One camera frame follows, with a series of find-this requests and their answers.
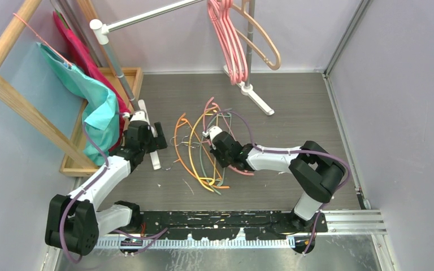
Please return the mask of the thin pink wire hanger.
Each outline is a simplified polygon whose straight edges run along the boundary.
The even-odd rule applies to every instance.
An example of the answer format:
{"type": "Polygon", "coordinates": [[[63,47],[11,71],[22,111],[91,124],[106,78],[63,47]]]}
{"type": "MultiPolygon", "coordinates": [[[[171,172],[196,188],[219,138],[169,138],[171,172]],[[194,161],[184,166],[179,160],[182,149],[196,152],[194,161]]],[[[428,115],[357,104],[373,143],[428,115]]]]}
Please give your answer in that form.
{"type": "MultiPolygon", "coordinates": [[[[220,106],[217,103],[213,102],[213,100],[214,100],[214,97],[211,97],[206,102],[204,110],[203,110],[202,125],[203,125],[204,129],[206,129],[212,123],[211,120],[206,121],[206,116],[211,117],[213,115],[213,113],[214,113],[214,110],[219,110],[220,109],[220,106]]],[[[218,117],[222,117],[223,118],[223,121],[224,121],[224,123],[225,123],[225,125],[227,127],[228,132],[230,132],[230,134],[233,136],[233,131],[231,129],[231,124],[232,124],[232,117],[231,117],[231,115],[228,114],[226,116],[224,114],[220,114],[220,115],[217,115],[217,118],[218,117]]],[[[234,172],[236,172],[238,174],[241,174],[241,175],[244,175],[244,176],[254,176],[254,173],[251,173],[249,171],[241,171],[241,170],[239,170],[239,169],[237,169],[237,168],[235,168],[234,166],[231,166],[231,165],[229,165],[228,168],[231,169],[231,170],[233,170],[234,172]]]]}

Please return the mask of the beige plastic hanger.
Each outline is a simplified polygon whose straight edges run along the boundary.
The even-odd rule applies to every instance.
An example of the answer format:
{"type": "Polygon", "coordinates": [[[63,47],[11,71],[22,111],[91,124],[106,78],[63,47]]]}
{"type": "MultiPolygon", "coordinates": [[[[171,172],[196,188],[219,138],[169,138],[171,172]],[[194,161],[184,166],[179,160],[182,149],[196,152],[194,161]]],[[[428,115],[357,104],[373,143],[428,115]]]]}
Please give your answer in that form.
{"type": "Polygon", "coordinates": [[[251,41],[249,38],[247,38],[246,35],[241,33],[239,30],[236,29],[237,35],[242,38],[247,45],[250,46],[250,48],[257,53],[257,55],[263,60],[263,62],[271,69],[271,70],[278,70],[281,67],[281,56],[280,53],[273,43],[272,39],[269,37],[265,29],[255,20],[254,16],[249,14],[247,11],[247,7],[249,5],[250,1],[248,0],[242,0],[241,5],[235,4],[235,2],[232,3],[231,8],[235,10],[238,14],[240,14],[244,19],[250,23],[254,29],[256,29],[260,35],[263,37],[264,41],[267,43],[271,51],[273,52],[275,56],[275,61],[270,61],[269,57],[267,57],[261,49],[259,49],[253,41],[251,41]]]}

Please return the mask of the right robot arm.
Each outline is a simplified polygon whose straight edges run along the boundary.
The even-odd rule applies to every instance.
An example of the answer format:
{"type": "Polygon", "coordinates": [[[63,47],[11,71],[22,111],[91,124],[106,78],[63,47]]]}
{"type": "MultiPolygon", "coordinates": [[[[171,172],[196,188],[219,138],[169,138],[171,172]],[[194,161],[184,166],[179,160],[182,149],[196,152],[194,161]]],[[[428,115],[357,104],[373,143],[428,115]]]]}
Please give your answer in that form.
{"type": "Polygon", "coordinates": [[[246,173],[275,171],[292,174],[303,189],[293,208],[292,227],[300,232],[313,224],[319,209],[329,203],[349,176],[349,164],[326,152],[314,141],[293,148],[274,148],[255,142],[242,145],[227,131],[213,125],[203,132],[218,164],[246,173]]]}

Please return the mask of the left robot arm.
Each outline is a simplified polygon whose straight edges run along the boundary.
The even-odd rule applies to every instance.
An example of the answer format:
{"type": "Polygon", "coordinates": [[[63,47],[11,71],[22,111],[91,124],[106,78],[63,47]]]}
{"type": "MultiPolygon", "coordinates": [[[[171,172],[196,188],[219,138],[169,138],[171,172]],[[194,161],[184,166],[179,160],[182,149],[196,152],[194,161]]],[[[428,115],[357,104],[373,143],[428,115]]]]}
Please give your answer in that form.
{"type": "Polygon", "coordinates": [[[68,195],[55,195],[49,204],[45,243],[66,254],[88,255],[102,235],[118,230],[135,233],[142,228],[140,206],[123,200],[99,211],[108,194],[128,177],[146,154],[167,148],[159,122],[132,120],[124,132],[124,144],[104,156],[94,175],[68,195]]]}

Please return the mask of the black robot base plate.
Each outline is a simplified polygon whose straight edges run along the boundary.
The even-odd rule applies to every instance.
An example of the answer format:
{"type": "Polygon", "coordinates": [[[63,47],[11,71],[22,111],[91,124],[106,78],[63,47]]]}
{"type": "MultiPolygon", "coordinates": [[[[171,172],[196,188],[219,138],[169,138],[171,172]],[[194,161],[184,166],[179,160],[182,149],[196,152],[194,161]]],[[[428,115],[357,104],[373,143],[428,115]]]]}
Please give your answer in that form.
{"type": "Polygon", "coordinates": [[[318,233],[328,232],[323,213],[309,222],[284,211],[146,211],[136,234],[108,235],[97,248],[124,254],[149,249],[291,248],[309,253],[318,233]]]}

